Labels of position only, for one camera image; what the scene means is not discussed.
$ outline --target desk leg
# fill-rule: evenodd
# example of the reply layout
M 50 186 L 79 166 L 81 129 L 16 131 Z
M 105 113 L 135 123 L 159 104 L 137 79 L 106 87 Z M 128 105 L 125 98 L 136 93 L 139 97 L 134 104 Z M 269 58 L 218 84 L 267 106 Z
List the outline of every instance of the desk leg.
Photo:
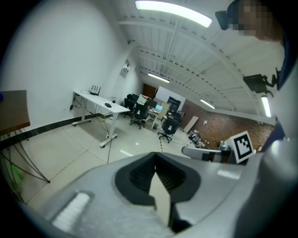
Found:
M 154 125 L 155 125 L 155 123 L 156 123 L 156 120 L 157 120 L 157 116 L 155 115 L 155 118 L 154 118 L 154 121 L 153 121 L 153 123 L 152 123 L 151 129 L 153 129 L 153 127 L 154 127 Z
M 84 123 L 84 122 L 91 122 L 91 119 L 85 119 L 86 111 L 87 111 L 86 109 L 83 110 L 81 121 L 73 122 L 73 126 L 76 126 L 77 124 Z
M 110 128 L 110 133 L 107 133 L 106 140 L 100 144 L 101 148 L 104 148 L 108 142 L 110 142 L 112 139 L 117 137 L 117 134 L 114 134 L 117 118 L 118 118 L 118 113 L 113 114 L 113 121 Z

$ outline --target white ceiling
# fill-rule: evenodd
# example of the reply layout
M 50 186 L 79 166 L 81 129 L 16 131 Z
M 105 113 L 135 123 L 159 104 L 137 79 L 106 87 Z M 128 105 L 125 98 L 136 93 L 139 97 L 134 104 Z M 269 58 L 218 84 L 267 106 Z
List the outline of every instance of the white ceiling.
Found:
M 176 93 L 188 92 L 192 101 L 205 99 L 219 110 L 265 116 L 261 95 L 249 90 L 243 76 L 261 73 L 271 81 L 275 67 L 280 70 L 283 62 L 282 47 L 237 31 L 222 31 L 215 12 L 225 10 L 231 0 L 168 2 L 203 13 L 213 22 L 205 28 L 169 13 L 137 10 L 135 0 L 110 1 L 127 41 L 136 42 L 139 70 L 163 75 Z

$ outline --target table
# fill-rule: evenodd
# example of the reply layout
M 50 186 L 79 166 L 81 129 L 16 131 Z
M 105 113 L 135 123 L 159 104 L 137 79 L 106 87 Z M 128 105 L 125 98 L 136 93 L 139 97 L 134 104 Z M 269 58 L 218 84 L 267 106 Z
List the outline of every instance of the table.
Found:
M 91 95 L 88 93 L 82 93 L 79 90 L 74 90 L 74 93 L 87 99 L 87 101 L 93 102 L 93 103 L 97 104 L 98 106 L 105 108 L 108 111 L 112 112 L 113 121 L 112 121 L 111 128 L 110 128 L 109 132 L 106 134 L 106 140 L 100 144 L 100 147 L 104 148 L 108 142 L 110 142 L 112 139 L 117 137 L 117 134 L 114 134 L 114 130 L 115 130 L 115 125 L 116 125 L 118 114 L 121 112 L 129 112 L 130 110 L 128 108 L 120 106 L 119 104 L 112 103 L 111 101 L 109 101 L 105 98 L 99 97 L 99 96 L 94 96 L 94 95 Z M 112 107 L 107 107 L 106 105 L 104 105 L 105 103 L 109 103 Z M 82 110 L 82 120 L 74 122 L 73 125 L 76 126 L 77 124 L 91 121 L 91 119 L 87 119 L 87 120 L 85 119 L 85 114 L 86 114 L 86 110 Z
M 148 111 L 148 113 L 151 114 L 151 115 L 155 115 L 154 121 L 152 122 L 152 126 L 151 126 L 151 129 L 153 129 L 154 124 L 156 123 L 156 120 L 157 120 L 157 117 L 158 117 L 158 113 L 150 111 L 150 110 Z
M 1 92 L 0 102 L 0 136 L 30 126 L 27 108 L 27 91 Z

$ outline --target wooden board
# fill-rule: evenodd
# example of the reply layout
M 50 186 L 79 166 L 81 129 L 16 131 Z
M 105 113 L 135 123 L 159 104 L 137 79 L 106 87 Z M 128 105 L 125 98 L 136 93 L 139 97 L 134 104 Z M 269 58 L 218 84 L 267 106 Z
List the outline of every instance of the wooden board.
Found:
M 27 108 L 27 91 L 1 92 L 0 102 L 0 136 L 30 126 Z
M 189 123 L 184 128 L 184 132 L 188 133 L 198 119 L 199 119 L 198 117 L 193 116 L 192 119 L 189 121 Z

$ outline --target white wall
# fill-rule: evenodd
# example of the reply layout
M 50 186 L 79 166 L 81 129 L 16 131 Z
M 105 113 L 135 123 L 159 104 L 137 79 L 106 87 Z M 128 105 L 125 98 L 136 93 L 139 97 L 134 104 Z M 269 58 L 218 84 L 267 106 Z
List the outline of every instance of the white wall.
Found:
M 51 0 L 40 4 L 15 34 L 1 68 L 0 90 L 27 90 L 31 126 L 77 117 L 73 90 L 101 86 L 122 99 L 142 84 L 135 59 L 105 0 Z M 129 58 L 126 79 L 119 73 Z
M 172 98 L 175 98 L 175 99 L 178 99 L 179 101 L 181 101 L 180 106 L 178 108 L 178 111 L 180 111 L 185 103 L 185 98 L 180 96 L 177 93 L 174 93 L 174 92 L 160 86 L 158 88 L 156 98 L 161 101 L 168 102 L 169 97 L 172 97 Z

